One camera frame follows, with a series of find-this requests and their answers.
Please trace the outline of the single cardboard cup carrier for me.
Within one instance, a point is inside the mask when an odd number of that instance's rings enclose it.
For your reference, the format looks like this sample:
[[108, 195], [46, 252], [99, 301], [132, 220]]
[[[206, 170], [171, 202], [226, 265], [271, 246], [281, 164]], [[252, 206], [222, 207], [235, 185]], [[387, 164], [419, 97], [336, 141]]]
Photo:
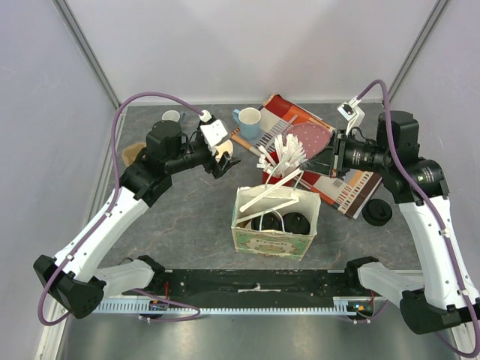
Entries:
[[146, 147], [145, 142], [136, 142], [127, 146], [121, 153], [121, 159], [126, 167], [129, 167], [137, 158], [142, 149]]

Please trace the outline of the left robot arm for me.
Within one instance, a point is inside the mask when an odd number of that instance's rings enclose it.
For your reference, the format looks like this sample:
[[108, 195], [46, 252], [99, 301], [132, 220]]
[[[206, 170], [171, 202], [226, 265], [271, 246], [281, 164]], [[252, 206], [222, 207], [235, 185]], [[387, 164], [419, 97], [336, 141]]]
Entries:
[[82, 232], [55, 256], [41, 255], [34, 262], [46, 292], [77, 319], [91, 314], [104, 299], [127, 291], [161, 292], [164, 267], [150, 256], [110, 268], [99, 264], [125, 230], [171, 187], [174, 174], [201, 166], [218, 179], [236, 165], [238, 158], [218, 150], [229, 138], [220, 119], [201, 121], [192, 139], [178, 122], [155, 123], [145, 146]]

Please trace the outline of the green paper gift bag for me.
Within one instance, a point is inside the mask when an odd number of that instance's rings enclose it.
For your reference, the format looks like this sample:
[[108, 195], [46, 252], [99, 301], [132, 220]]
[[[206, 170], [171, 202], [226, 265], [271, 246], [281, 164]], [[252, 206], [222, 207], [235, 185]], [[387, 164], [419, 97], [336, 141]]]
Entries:
[[237, 189], [231, 223], [237, 252], [303, 258], [317, 235], [321, 199], [287, 184], [302, 175], [296, 169], [274, 184]]

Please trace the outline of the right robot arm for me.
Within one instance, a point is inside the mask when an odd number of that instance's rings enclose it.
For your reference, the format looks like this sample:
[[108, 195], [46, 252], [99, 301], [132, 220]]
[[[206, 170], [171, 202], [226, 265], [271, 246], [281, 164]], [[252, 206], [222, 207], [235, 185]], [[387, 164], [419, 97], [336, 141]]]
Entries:
[[415, 243], [423, 282], [414, 282], [366, 256], [346, 264], [345, 290], [372, 290], [400, 309], [417, 335], [439, 332], [479, 318], [479, 291], [466, 270], [453, 230], [449, 189], [442, 167], [419, 156], [419, 123], [394, 110], [379, 115], [376, 139], [361, 142], [336, 130], [303, 169], [330, 178], [349, 170], [381, 176]]

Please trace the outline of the white stir stick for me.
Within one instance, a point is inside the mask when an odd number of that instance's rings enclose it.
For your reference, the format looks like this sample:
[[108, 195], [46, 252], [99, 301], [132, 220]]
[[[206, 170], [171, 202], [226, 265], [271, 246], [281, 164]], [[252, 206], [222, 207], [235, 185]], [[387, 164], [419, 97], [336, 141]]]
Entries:
[[246, 217], [241, 217], [241, 218], [237, 219], [235, 223], [240, 224], [242, 222], [249, 221], [249, 220], [252, 220], [254, 218], [257, 218], [259, 216], [263, 216], [264, 214], [267, 214], [267, 213], [277, 212], [280, 209], [283, 209], [283, 208], [286, 208], [288, 206], [294, 205], [298, 202], [299, 202], [299, 197], [296, 196], [296, 195], [293, 195], [286, 202], [282, 202], [281, 204], [276, 205], [276, 206], [271, 206], [269, 208], [266, 208], [262, 211], [258, 211], [257, 213], [253, 213], [253, 214], [248, 215]]
[[269, 195], [271, 192], [276, 191], [278, 188], [282, 187], [284, 184], [289, 182], [290, 180], [294, 179], [296, 176], [302, 176], [304, 171], [300, 168], [295, 169], [293, 172], [291, 172], [289, 175], [283, 177], [280, 181], [278, 181], [276, 184], [273, 184], [271, 186], [268, 186], [267, 184], [265, 185], [265, 190], [263, 190], [259, 195], [255, 196], [252, 200], [249, 202], [245, 203], [240, 209], [240, 212], [245, 212], [247, 209], [249, 209], [251, 206], [254, 204], [258, 203], [261, 199]]

